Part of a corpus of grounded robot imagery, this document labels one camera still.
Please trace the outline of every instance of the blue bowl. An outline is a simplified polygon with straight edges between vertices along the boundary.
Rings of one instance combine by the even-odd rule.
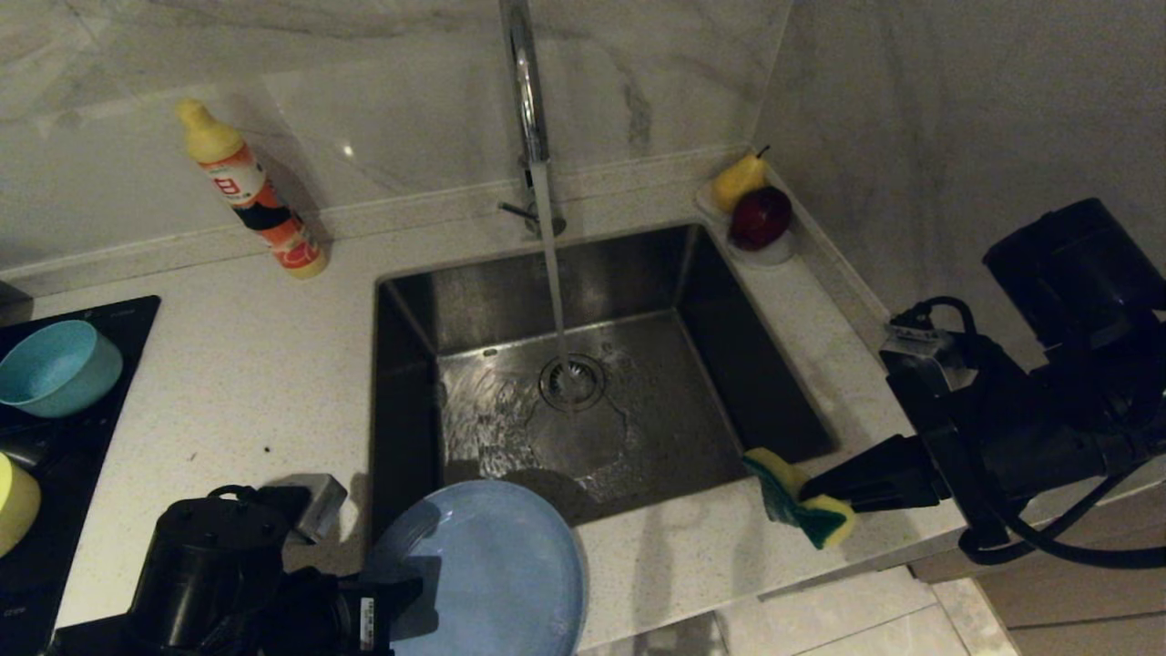
[[[54,419],[80,412],[121,376],[121,352],[85,320],[33,333],[0,361],[0,403]]]

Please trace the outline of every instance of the apple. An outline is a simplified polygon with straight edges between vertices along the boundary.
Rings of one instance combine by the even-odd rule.
[[[737,203],[729,240],[743,251],[759,251],[785,234],[793,217],[789,196],[774,186],[763,186]]]

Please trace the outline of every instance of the white countertop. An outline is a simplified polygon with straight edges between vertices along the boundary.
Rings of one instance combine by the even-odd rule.
[[[689,185],[673,184],[575,200],[563,207],[569,228],[561,239],[693,220],[690,198]],[[289,551],[288,565],[359,569],[377,281],[535,248],[521,221],[505,214],[338,241],[329,268],[305,282],[265,254],[37,298],[34,317],[162,297],[58,625],[124,613],[156,519],[174,501],[223,484],[331,473],[351,493],[340,535],[331,544]],[[800,258],[738,273],[842,445],[805,464],[808,473],[911,430],[878,364]],[[819,552],[800,531],[766,520],[754,479],[585,524],[576,529],[591,595],[581,648],[737,598],[918,558],[949,548],[962,525],[950,502],[866,515],[845,544]]]

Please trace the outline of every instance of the faucet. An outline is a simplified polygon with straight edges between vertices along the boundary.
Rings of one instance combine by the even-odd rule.
[[[550,149],[547,147],[547,124],[542,113],[539,58],[534,55],[534,35],[531,31],[531,8],[526,0],[499,0],[498,6],[501,12],[503,38],[506,42],[511,80],[514,84],[514,104],[518,107],[518,121],[522,131],[522,156],[519,163],[525,174],[528,198],[526,209],[510,203],[498,203],[498,209],[521,216],[526,219],[527,230],[540,234],[531,165],[549,162]],[[552,226],[554,233],[559,234],[567,227],[567,221],[556,216],[552,218]]]

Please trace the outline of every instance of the pear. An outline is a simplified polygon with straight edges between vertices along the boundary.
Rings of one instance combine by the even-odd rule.
[[[766,146],[756,155],[749,154],[737,163],[721,171],[712,178],[712,203],[725,213],[732,213],[740,197],[766,185],[765,160],[761,155],[768,150]]]

